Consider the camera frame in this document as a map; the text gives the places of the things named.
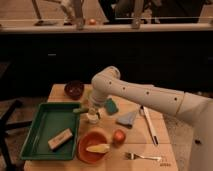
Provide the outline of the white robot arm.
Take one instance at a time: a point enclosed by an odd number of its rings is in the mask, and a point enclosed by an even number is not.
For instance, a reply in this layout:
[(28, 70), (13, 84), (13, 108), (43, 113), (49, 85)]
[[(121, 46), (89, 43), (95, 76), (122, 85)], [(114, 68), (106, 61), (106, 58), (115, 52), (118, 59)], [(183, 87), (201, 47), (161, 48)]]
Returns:
[(191, 125), (194, 133), (188, 171), (213, 171), (212, 98), (122, 81), (120, 71), (114, 66), (94, 75), (91, 85), (89, 102), (93, 107), (102, 107), (108, 96), (114, 95)]

